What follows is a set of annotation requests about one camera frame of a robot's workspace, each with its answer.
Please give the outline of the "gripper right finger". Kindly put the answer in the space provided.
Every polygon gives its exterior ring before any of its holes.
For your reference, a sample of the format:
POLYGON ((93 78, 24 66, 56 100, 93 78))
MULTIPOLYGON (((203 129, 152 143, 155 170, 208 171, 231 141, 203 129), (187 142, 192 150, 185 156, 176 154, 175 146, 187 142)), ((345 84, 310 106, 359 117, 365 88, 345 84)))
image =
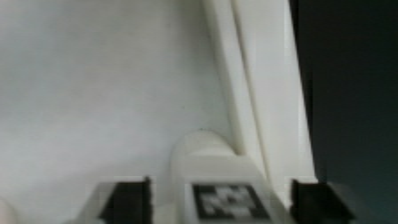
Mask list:
POLYGON ((372 212, 326 182, 294 180, 290 196, 297 224, 381 224, 372 212))

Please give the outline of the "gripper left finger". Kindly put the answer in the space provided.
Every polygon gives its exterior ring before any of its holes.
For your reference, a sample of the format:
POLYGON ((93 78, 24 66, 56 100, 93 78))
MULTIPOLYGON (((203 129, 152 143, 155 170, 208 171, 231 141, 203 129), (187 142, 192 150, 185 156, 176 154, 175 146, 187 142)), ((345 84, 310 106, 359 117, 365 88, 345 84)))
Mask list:
POLYGON ((98 184, 73 224, 155 224, 153 182, 148 176, 98 184))

